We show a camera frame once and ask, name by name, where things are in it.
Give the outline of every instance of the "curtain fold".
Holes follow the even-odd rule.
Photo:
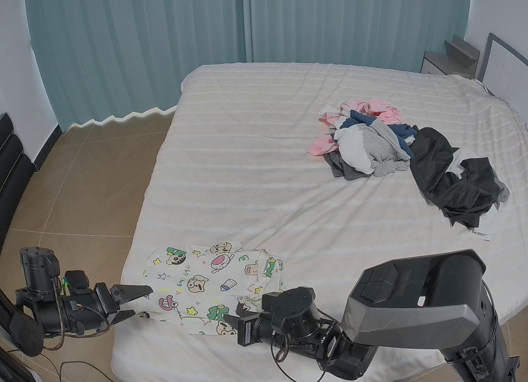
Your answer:
[[[246,61],[242,0],[26,0],[26,10],[63,130],[168,109],[195,68]]]
[[[254,62],[419,72],[426,50],[464,37],[469,0],[249,0]]]
[[[167,109],[202,64],[321,62],[419,72],[464,37],[469,0],[26,0],[63,130]]]

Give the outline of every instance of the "white label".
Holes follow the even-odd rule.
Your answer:
[[[247,322],[245,334],[244,334],[244,344],[249,344],[250,341],[251,341],[251,322]]]

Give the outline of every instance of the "gray nightstand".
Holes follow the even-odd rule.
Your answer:
[[[479,49],[471,46],[459,36],[453,35],[451,42],[444,42],[446,54],[426,52],[423,56],[422,74],[458,74],[474,78],[479,61]]]

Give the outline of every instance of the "white wall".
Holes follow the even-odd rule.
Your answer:
[[[7,112],[24,152],[34,161],[57,126],[44,90],[24,0],[0,0],[0,113]]]
[[[471,0],[465,40],[480,50],[477,76],[489,33],[528,58],[528,0]]]

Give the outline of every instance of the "striped bed sheet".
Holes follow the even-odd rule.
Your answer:
[[[156,247],[241,241],[285,260],[289,287],[312,286],[340,319],[362,270],[386,260],[473,248],[501,323],[528,303],[528,133],[503,101],[456,75],[356,66],[253,63],[202,66],[182,95],[157,156],[122,283],[136,284]],[[327,127],[317,113],[350,98],[382,98],[404,122],[488,156],[511,189],[501,230],[484,241],[426,204],[409,171],[335,179],[307,147]],[[393,381],[442,363],[432,350],[380,348],[364,382]],[[290,354],[294,379],[313,360]],[[269,346],[132,318],[115,327],[112,370],[124,382],[280,381]],[[338,380],[332,375],[325,380]]]

